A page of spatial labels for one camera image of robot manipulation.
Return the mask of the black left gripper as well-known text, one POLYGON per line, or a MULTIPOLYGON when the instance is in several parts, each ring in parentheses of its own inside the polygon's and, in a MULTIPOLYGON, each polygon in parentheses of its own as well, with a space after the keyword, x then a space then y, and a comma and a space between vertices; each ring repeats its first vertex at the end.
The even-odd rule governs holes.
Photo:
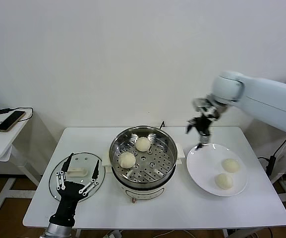
POLYGON ((56 185, 61 199, 56 213, 49 219, 50 223, 64 227, 74 226, 74 216, 78 202, 99 184, 97 181, 99 176, 99 160, 96 162, 91 181, 85 186, 81 183, 66 180, 65 174, 68 171, 72 156, 73 153, 63 163, 61 170, 56 172, 56 185))

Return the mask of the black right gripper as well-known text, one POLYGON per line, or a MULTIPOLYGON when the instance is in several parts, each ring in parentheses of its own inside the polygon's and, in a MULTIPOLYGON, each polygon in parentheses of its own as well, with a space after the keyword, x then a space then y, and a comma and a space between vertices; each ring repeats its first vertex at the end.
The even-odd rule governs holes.
POLYGON ((210 142, 210 131, 209 127, 211 125, 212 121, 206 117, 205 115, 202 115, 200 117, 192 118, 187 121, 186 126, 186 134, 188 134, 193 128, 196 128, 196 130, 199 132, 200 139, 199 143, 195 147, 195 151, 201 149, 203 146, 207 146, 210 142))

